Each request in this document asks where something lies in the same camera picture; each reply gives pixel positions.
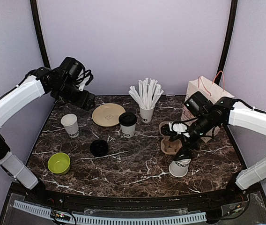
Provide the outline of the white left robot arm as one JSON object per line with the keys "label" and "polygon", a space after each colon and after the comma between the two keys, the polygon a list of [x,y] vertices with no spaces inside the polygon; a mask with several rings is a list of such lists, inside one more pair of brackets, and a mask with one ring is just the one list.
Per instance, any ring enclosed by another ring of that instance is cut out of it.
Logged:
{"label": "white left robot arm", "polygon": [[31,197],[39,204],[49,201],[49,193],[43,190],[44,183],[12,152],[1,131],[21,110],[47,94],[89,110],[94,104],[94,95],[85,88],[92,80],[91,70],[83,66],[40,67],[29,71],[18,85],[0,97],[0,167],[30,190]]}

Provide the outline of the white paper cups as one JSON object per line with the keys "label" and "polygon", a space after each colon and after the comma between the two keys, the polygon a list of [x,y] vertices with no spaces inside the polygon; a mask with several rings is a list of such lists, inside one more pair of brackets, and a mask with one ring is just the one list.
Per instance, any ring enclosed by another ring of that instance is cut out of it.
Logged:
{"label": "white paper cups", "polygon": [[79,135],[79,126],[77,116],[75,114],[64,115],[60,120],[62,126],[71,138],[76,138]]}

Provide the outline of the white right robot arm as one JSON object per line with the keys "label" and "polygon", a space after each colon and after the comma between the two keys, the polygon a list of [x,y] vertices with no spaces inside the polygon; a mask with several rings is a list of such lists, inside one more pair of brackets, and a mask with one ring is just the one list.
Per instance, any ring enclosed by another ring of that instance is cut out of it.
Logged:
{"label": "white right robot arm", "polygon": [[212,104],[205,98],[190,97],[185,106],[195,118],[191,125],[173,122],[169,125],[172,137],[179,137],[183,147],[174,162],[187,157],[196,142],[217,126],[229,126],[237,135],[236,142],[242,148],[246,169],[235,173],[222,193],[226,203],[233,203],[241,190],[266,180],[266,111],[250,106],[241,99],[222,97]]}

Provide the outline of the white paper coffee cup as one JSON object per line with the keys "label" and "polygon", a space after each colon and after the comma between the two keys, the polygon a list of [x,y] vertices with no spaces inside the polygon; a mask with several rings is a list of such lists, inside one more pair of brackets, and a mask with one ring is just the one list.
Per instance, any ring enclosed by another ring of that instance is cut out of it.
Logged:
{"label": "white paper coffee cup", "polygon": [[133,124],[131,126],[124,126],[121,124],[120,127],[123,137],[131,138],[134,136],[136,124]]}

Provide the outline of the black coffee cup lid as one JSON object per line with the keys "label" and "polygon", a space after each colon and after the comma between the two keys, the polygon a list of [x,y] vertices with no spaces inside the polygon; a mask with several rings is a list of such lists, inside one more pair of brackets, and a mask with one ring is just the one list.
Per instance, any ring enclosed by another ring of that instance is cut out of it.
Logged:
{"label": "black coffee cup lid", "polygon": [[136,124],[137,117],[132,112],[125,112],[118,118],[120,125],[130,127]]}

